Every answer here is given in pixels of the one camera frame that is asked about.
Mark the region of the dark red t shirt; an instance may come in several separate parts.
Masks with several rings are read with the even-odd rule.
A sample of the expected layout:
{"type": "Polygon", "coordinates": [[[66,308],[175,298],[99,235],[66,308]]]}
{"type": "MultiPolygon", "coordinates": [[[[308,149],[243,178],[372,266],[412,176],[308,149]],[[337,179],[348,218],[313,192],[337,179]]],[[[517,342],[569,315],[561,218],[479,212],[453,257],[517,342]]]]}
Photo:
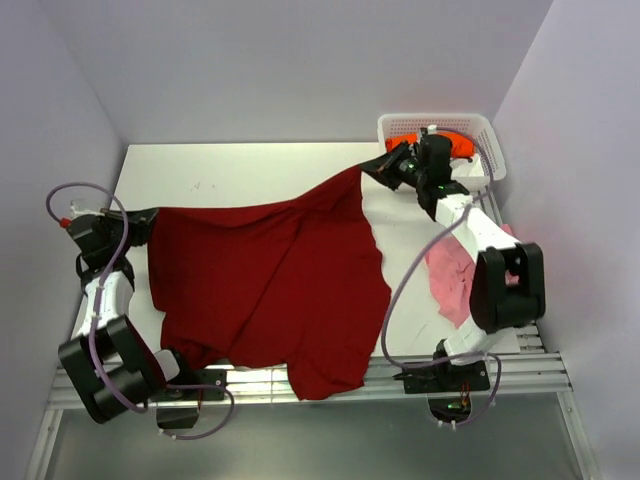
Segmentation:
{"type": "Polygon", "coordinates": [[[194,369],[285,365],[297,398],[360,388],[391,291],[349,168],[303,195],[159,210],[148,242],[160,344],[194,369]]]}

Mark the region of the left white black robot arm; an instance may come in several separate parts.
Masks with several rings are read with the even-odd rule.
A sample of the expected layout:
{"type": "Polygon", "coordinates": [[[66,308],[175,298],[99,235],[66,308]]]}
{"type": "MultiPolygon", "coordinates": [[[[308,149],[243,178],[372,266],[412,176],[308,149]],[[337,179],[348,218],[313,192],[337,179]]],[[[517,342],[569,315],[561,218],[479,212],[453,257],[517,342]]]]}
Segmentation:
{"type": "Polygon", "coordinates": [[[170,350],[152,352],[128,318],[135,274],[126,258],[151,237],[157,208],[80,213],[61,227],[79,247],[76,273],[87,310],[76,336],[58,356],[90,417],[104,424],[162,391],[183,399],[194,373],[170,350]]]}

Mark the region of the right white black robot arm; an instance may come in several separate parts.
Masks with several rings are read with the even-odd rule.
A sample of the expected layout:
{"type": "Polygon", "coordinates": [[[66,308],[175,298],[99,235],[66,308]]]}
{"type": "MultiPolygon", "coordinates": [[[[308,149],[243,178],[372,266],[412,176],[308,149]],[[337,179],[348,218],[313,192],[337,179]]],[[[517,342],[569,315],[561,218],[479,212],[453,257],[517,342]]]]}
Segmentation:
{"type": "Polygon", "coordinates": [[[419,263],[446,237],[454,237],[475,266],[469,315],[443,340],[443,356],[423,364],[433,367],[435,383],[446,390],[466,379],[467,364],[490,356],[501,331],[523,327],[546,310],[542,249],[536,243],[520,242],[478,208],[489,194],[454,177],[451,132],[448,127],[430,125],[418,133],[416,141],[402,141],[359,166],[390,190],[412,187],[419,206],[443,229],[404,273],[385,313],[385,324],[419,263]]]}

